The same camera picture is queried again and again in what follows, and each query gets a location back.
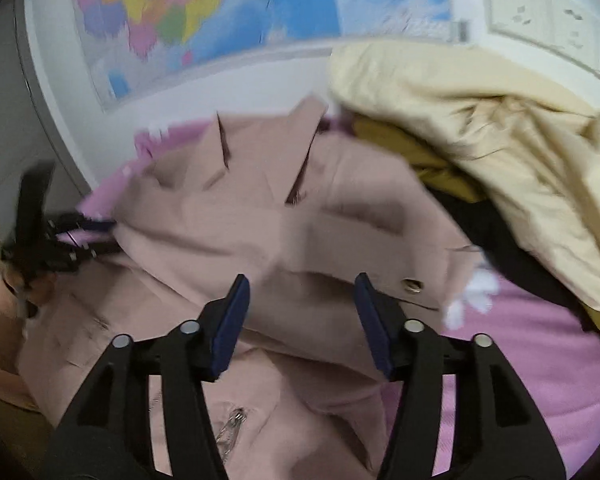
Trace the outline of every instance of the person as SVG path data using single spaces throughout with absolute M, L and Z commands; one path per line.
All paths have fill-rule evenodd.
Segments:
M 27 299 L 38 307 L 44 305 L 54 293 L 55 282 L 54 274 L 40 276 L 31 283 Z M 36 403 L 17 369 L 25 320 L 18 316 L 18 300 L 13 291 L 21 285 L 20 273 L 11 266 L 5 266 L 0 277 L 0 400 L 37 411 Z

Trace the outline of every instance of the zipper pull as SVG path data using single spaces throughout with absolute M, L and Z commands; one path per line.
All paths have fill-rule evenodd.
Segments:
M 229 420 L 222 427 L 216 436 L 216 445 L 222 463 L 226 463 L 229 455 L 234 450 L 235 443 L 238 441 L 238 435 L 243 422 L 247 419 L 247 414 L 242 408 L 237 408 L 231 412 Z

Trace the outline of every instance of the pink jacket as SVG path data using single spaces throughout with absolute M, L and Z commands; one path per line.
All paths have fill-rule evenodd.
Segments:
M 365 271 L 438 326 L 479 256 L 402 158 L 317 133 L 325 110 L 309 97 L 288 116 L 218 118 L 130 184 L 116 211 L 126 255 L 60 280 L 22 351 L 20 373 L 53 423 L 113 336 L 163 335 L 244 273 L 244 330 L 205 387 L 229 476 L 375 477 L 387 443 L 381 376 L 351 284 Z M 168 472 L 158 386 L 151 405 Z M 228 446 L 222 427 L 236 414 Z

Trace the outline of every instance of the map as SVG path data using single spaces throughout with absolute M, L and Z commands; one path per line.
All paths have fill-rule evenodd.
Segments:
M 253 49 L 369 35 L 451 39 L 449 0 L 74 0 L 104 107 Z

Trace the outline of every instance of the pale yellow garment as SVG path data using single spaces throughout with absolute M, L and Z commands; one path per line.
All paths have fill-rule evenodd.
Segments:
M 335 49 L 331 88 L 482 182 L 520 247 L 600 312 L 600 111 L 487 50 L 407 41 Z

